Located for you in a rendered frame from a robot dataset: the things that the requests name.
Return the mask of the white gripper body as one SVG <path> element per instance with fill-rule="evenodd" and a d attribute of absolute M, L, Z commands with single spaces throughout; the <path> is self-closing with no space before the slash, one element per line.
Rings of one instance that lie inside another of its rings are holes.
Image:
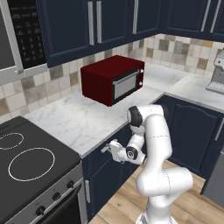
<path fill-rule="evenodd" d="M 126 161 L 125 149 L 116 139 L 112 140 L 109 143 L 109 148 L 110 148 L 112 157 L 116 162 L 124 163 Z"/>

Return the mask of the navy drawer front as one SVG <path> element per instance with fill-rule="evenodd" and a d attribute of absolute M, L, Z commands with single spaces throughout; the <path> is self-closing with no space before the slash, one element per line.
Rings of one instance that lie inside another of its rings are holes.
<path fill-rule="evenodd" d="M 109 144 L 112 140 L 117 139 L 118 142 L 126 147 L 130 138 L 132 136 L 132 131 L 130 126 L 127 124 L 122 129 L 117 131 L 113 136 L 104 141 L 98 148 L 89 153 L 86 157 L 82 159 L 83 173 L 87 176 L 90 172 L 96 169 L 100 164 L 105 162 L 107 159 L 111 158 L 111 153 L 106 151 L 101 152 L 106 144 Z"/>

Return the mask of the navy lower cupboard door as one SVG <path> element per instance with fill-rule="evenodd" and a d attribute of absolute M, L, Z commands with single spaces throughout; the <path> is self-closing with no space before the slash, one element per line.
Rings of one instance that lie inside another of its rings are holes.
<path fill-rule="evenodd" d="M 112 158 L 93 164 L 82 160 L 84 179 L 88 182 L 90 201 L 87 203 L 87 221 L 91 221 L 125 181 L 138 168 L 137 164 L 117 163 Z"/>

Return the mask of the red toaster oven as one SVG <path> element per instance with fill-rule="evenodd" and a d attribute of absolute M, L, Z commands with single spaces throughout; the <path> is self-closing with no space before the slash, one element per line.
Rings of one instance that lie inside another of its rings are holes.
<path fill-rule="evenodd" d="M 108 107 L 143 86 L 144 62 L 115 55 L 80 69 L 82 94 Z"/>

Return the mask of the navy arched cupboard door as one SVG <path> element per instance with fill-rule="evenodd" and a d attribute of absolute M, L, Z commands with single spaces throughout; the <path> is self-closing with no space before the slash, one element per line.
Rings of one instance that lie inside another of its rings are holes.
<path fill-rule="evenodd" d="M 214 140 L 224 115 L 186 101 L 175 100 L 170 117 L 172 155 L 169 160 L 207 179 L 224 142 L 224 125 L 218 141 Z"/>

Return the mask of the black hob with oven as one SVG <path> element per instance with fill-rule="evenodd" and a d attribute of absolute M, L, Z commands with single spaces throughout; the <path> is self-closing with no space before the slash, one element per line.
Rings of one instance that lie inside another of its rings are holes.
<path fill-rule="evenodd" d="M 88 224 L 79 154 L 22 116 L 0 124 L 0 224 Z"/>

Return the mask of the grey dishwasher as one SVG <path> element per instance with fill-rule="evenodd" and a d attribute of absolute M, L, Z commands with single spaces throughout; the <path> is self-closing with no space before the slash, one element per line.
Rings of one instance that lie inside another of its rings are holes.
<path fill-rule="evenodd" d="M 209 180 L 203 186 L 202 194 L 224 208 L 224 146 Z"/>

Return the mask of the silver coffee machine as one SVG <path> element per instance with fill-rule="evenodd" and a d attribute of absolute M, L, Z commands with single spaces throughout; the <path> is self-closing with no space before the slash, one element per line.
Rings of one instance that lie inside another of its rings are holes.
<path fill-rule="evenodd" d="M 224 50 L 216 56 L 213 64 L 213 76 L 206 90 L 224 95 Z"/>

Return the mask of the navy upper cupboard door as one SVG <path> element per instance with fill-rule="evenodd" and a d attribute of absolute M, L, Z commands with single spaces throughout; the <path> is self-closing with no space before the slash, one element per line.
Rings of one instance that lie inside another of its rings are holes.
<path fill-rule="evenodd" d="M 129 0 L 129 42 L 158 34 L 162 0 L 139 0 L 136 34 L 132 33 L 134 0 Z"/>
<path fill-rule="evenodd" d="M 86 56 L 89 44 L 88 2 L 37 0 L 38 17 L 49 67 Z"/>
<path fill-rule="evenodd" d="M 101 0 L 101 44 L 99 50 L 108 50 L 129 42 L 129 1 Z"/>

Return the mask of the black and silver microwave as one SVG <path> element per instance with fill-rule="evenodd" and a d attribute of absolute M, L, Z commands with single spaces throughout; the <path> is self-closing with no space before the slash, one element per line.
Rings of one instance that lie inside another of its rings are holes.
<path fill-rule="evenodd" d="M 0 85 L 46 71 L 36 0 L 0 0 Z"/>

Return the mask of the navy upper cupboard run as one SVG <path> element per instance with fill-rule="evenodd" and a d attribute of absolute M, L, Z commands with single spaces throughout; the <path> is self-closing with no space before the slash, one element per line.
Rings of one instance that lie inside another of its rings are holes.
<path fill-rule="evenodd" d="M 163 34 L 224 43 L 224 0 L 163 0 Z"/>

